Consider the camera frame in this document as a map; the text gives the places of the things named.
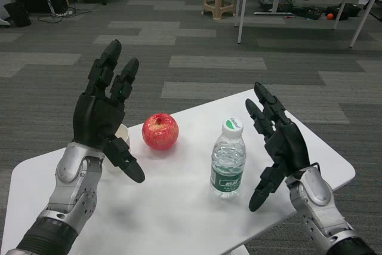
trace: robotic arm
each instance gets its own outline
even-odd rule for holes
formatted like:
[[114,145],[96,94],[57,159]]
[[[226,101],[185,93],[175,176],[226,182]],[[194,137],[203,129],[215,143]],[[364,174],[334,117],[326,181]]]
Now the robotic arm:
[[56,188],[46,208],[26,232],[16,249],[7,255],[67,255],[97,204],[97,185],[106,155],[134,181],[144,181],[144,173],[129,153],[129,146],[115,133],[125,116],[139,62],[131,59],[114,79],[110,98],[105,88],[121,53],[121,43],[112,41],[94,61],[89,84],[79,96],[74,117],[74,139],[66,147],[56,169]]
[[252,212],[259,209],[286,178],[292,205],[318,254],[376,255],[338,211],[332,188],[322,178],[319,164],[310,164],[304,138],[285,115],[282,103],[260,83],[254,89],[263,111],[250,99],[245,106],[255,129],[264,135],[265,148],[274,164],[261,174],[249,209]]

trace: green label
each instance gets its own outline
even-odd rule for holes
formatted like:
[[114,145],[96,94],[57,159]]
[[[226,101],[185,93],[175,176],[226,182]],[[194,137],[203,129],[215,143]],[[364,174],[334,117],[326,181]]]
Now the green label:
[[241,175],[243,172],[235,174],[234,176],[224,176],[214,168],[211,169],[211,183],[212,185],[221,192],[231,192],[237,190],[241,183]]
[[235,128],[233,127],[233,124],[231,123],[231,121],[226,121],[226,125],[227,127],[229,127],[230,129],[234,130]]

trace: water bottle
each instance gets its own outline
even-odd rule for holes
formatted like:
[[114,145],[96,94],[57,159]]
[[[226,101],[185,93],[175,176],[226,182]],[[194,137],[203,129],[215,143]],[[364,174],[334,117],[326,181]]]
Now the water bottle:
[[231,198],[239,193],[246,157],[242,133],[240,120],[225,120],[223,132],[212,152],[211,189],[221,198]]

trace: floor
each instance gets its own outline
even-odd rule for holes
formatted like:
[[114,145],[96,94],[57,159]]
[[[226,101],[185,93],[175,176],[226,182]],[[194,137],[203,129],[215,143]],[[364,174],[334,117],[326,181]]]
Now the floor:
[[[262,82],[354,165],[355,179],[335,193],[337,206],[382,254],[382,23],[369,17],[349,49],[359,19],[341,21],[332,31],[333,21],[325,18],[254,17],[257,0],[248,1],[240,45],[233,18],[202,16],[202,0],[78,4],[95,11],[57,24],[32,16],[31,26],[1,29],[0,236],[12,169],[71,141],[73,110],[93,60],[118,38],[119,62],[135,56],[141,63],[125,125]],[[315,254],[295,217],[246,247],[250,254]]]

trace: white cup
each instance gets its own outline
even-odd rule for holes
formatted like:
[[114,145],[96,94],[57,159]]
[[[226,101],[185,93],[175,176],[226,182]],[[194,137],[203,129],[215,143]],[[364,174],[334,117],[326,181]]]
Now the white cup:
[[[115,133],[116,137],[122,138],[127,145],[130,147],[130,134],[129,130],[124,124],[121,124]],[[110,173],[117,173],[117,172],[122,172],[122,170],[119,167],[115,167],[110,160],[105,156],[105,159],[103,160],[103,167],[107,169]]]

